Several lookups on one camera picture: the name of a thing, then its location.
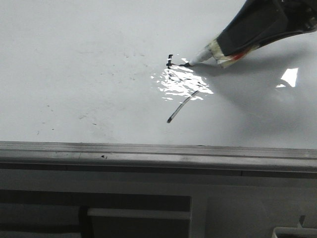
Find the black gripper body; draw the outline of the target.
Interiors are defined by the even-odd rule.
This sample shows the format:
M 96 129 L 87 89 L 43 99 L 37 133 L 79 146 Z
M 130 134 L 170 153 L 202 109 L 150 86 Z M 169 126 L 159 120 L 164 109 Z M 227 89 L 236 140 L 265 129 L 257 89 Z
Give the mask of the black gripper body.
M 275 0 L 277 20 L 274 27 L 277 31 L 316 31 L 316 0 Z

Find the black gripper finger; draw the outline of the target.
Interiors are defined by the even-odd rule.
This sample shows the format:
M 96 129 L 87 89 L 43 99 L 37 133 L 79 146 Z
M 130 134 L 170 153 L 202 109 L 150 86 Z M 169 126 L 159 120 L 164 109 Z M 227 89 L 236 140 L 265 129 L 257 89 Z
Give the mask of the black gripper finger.
M 288 18 L 280 0 L 248 0 L 217 37 L 225 56 L 262 45 L 285 33 Z
M 316 32 L 316 27 L 302 28 L 302 29 L 287 29 L 281 32 L 274 32 L 273 30 L 266 29 L 265 31 L 256 33 L 255 31 L 248 30 L 246 32 L 239 32 L 232 39 L 232 49 L 227 50 L 227 55 L 240 53 L 247 48 L 254 46 L 263 47 L 278 40 L 288 38 L 295 35 Z

